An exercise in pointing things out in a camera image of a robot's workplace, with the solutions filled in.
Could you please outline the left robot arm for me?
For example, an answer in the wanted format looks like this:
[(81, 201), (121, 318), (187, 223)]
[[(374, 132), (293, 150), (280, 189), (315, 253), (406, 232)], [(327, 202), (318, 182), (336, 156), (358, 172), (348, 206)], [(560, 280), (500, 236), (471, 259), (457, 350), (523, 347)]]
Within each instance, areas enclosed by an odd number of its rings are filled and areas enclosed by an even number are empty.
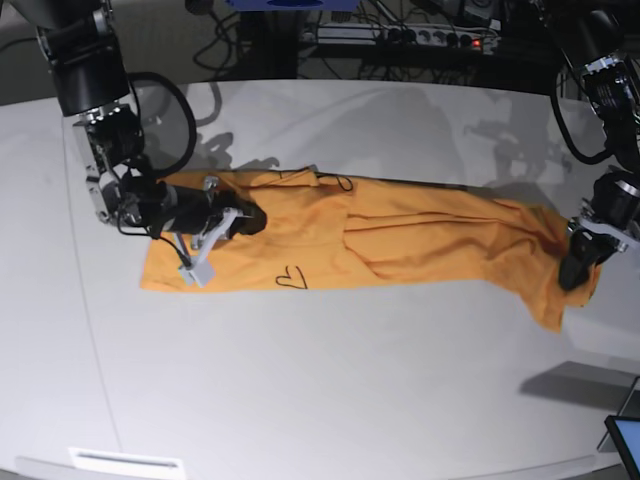
[(550, 94), (554, 118), (573, 157), (585, 165), (613, 158), (593, 185), (593, 195), (569, 221), (569, 247), (558, 283), (566, 291), (585, 284), (614, 253), (639, 247), (639, 76), (624, 52), (624, 33), (615, 16), (621, 1), (537, 1), (540, 22), (561, 51), (569, 74), (601, 120), (602, 151), (586, 155), (574, 143)]

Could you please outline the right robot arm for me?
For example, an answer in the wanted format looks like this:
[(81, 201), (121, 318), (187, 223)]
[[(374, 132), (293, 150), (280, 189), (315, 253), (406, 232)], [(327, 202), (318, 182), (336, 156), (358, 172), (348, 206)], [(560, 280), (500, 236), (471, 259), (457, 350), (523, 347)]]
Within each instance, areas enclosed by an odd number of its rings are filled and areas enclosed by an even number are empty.
[[(231, 190), (167, 183), (191, 159), (196, 121), (186, 97), (166, 77), (126, 71), (108, 1), (15, 1), (36, 30), (62, 114), (76, 118), (74, 132), (86, 171), (86, 188), (99, 221), (123, 235), (159, 239), (165, 232), (203, 236), (221, 228), (228, 238), (254, 235), (266, 213)], [(125, 103), (134, 81), (164, 87), (187, 124), (182, 156), (163, 169), (145, 152), (141, 109)]]

